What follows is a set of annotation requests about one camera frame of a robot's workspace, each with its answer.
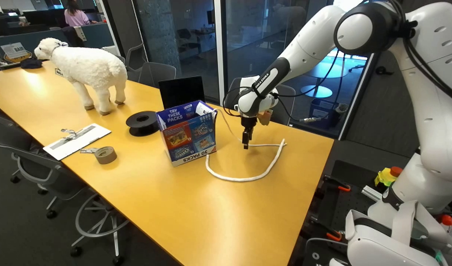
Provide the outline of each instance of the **sheep leg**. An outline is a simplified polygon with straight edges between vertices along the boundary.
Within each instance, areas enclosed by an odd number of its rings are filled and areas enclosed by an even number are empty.
[[[77,95],[80,96],[83,107],[86,111],[95,110],[93,101],[89,95],[88,87],[83,83],[73,81],[73,87],[76,89]]]
[[[117,84],[116,89],[117,89],[116,104],[124,105],[124,101],[126,101],[124,84]]]
[[[98,99],[99,99],[98,111],[102,115],[110,114],[113,111],[113,107],[111,107],[111,101],[110,101],[110,90],[108,90],[108,87],[95,87],[95,92],[96,92]]]

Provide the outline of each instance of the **person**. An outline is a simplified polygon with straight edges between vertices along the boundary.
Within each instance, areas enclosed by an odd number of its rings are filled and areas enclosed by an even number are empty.
[[[64,11],[65,24],[70,27],[85,27],[90,24],[89,16],[79,9],[77,0],[68,0]]]

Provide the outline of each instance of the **cardboard box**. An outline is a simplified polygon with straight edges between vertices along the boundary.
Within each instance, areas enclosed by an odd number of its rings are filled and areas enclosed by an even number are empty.
[[[216,151],[216,110],[203,101],[157,113],[157,123],[175,166]]]

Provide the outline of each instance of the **white cable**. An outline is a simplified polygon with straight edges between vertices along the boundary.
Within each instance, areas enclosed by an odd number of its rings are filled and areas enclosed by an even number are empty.
[[[272,160],[272,163],[269,164],[269,167],[266,169],[265,173],[259,175],[259,176],[252,176],[252,178],[234,178],[234,176],[223,176],[223,175],[219,175],[216,173],[212,167],[210,167],[210,154],[207,155],[207,161],[206,161],[206,167],[209,170],[209,173],[218,179],[222,179],[222,180],[228,180],[228,182],[253,182],[253,180],[259,180],[259,179],[263,179],[265,176],[269,175],[269,172],[272,170],[272,167],[275,166],[275,163],[280,160],[281,154],[283,154],[283,149],[285,146],[285,139],[283,139],[283,142],[280,145],[277,144],[263,144],[263,145],[250,145],[250,148],[265,148],[265,146],[280,146],[277,154],[275,154],[275,158]]]

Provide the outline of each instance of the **laptop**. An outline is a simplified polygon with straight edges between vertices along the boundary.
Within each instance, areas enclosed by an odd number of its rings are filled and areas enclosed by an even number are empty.
[[[206,101],[201,77],[164,80],[158,83],[164,108],[184,105],[194,101]]]

